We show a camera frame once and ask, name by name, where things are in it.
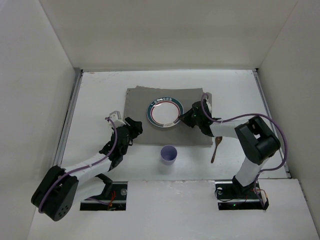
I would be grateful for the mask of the white plate green rim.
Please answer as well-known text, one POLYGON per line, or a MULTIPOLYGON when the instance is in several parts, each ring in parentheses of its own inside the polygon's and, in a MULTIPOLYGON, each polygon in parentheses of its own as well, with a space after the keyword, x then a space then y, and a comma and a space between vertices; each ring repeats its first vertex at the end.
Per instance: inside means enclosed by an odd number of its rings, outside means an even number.
POLYGON ((148 121, 158 128, 171 128, 180 122, 179 116, 184 114, 184 107, 173 97, 160 97, 153 100, 147 108, 148 121))

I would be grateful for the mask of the brown wooden spoon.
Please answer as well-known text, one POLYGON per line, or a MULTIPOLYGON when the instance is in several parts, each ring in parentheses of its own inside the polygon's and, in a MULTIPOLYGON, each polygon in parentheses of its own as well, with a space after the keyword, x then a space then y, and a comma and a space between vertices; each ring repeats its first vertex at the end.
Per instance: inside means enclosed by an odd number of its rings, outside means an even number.
POLYGON ((223 140, 223 137, 222 136, 217 136, 215 137, 215 148, 214 148, 214 152, 213 152, 213 155, 212 155, 212 158, 211 158, 211 161, 210 163, 213 164, 214 161, 215 161, 215 157, 216 157, 216 154, 217 154, 217 149, 218 149, 218 146, 220 145, 220 143, 222 142, 223 140))

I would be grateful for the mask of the grey cloth placemat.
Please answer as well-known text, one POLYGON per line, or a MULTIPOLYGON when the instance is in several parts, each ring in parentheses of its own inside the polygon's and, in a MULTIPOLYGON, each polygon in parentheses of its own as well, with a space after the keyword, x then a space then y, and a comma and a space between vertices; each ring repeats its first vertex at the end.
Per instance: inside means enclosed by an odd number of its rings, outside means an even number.
POLYGON ((186 112, 191 109, 193 103, 201 100, 202 95, 202 88, 160 89, 142 86, 128 88, 124 105, 124 117, 142 122, 143 129, 142 134, 134 139, 133 142, 141 145, 211 147, 213 145, 212 138, 204 135, 197 126, 191 128, 179 122, 175 126, 161 128, 150 123, 147 118, 149 105, 161 97, 178 100, 186 112))

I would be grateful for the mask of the purple plastic cup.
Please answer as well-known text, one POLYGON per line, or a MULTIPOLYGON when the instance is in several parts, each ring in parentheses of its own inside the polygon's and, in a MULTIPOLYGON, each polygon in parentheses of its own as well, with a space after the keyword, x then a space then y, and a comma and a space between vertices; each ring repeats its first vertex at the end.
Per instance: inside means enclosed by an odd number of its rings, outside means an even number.
POLYGON ((165 145, 160 151, 160 159, 163 164, 170 166, 177 159, 178 151, 172 145, 165 145))

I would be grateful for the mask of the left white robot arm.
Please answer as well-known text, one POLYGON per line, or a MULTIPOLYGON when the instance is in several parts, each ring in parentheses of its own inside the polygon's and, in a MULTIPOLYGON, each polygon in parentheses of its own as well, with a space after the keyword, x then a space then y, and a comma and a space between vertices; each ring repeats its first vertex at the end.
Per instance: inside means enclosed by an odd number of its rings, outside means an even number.
POLYGON ((105 174, 122 162, 133 140, 143 133, 143 124, 130 117, 121 119, 115 115, 106 120, 113 133, 96 155, 69 167, 55 165, 45 174, 31 197, 31 203, 39 213, 57 222, 77 201, 99 195, 106 197, 111 192, 113 181, 105 174))

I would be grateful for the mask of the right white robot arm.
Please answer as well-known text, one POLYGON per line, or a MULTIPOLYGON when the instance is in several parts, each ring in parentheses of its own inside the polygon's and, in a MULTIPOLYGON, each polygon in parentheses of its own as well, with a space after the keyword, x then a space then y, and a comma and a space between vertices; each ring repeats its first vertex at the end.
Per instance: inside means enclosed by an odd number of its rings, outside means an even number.
POLYGON ((243 195, 254 189, 256 177, 265 162, 280 149, 281 143, 265 122, 271 119, 263 114, 249 113, 223 120, 212 117, 210 110, 210 104, 204 99, 193 103, 178 119, 188 127, 197 126, 206 136, 239 141, 245 159, 232 178, 232 191, 236 196, 243 195))

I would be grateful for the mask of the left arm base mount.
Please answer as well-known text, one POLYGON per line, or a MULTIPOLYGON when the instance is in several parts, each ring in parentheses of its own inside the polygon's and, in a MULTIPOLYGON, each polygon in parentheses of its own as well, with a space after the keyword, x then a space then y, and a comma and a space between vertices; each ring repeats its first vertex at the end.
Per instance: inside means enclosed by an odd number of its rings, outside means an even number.
POLYGON ((80 211, 125 211, 128 182, 112 181, 104 174, 97 176, 105 186, 100 195, 91 196, 80 203, 80 211))

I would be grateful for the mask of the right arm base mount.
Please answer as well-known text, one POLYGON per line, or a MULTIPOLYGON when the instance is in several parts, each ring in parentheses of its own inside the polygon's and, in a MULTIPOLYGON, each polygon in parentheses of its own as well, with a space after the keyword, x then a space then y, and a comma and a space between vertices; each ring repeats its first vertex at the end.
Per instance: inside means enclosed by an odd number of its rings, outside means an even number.
POLYGON ((214 195, 220 211, 267 210, 269 198, 264 189, 256 184, 248 188, 238 188, 232 181, 216 181, 214 195))

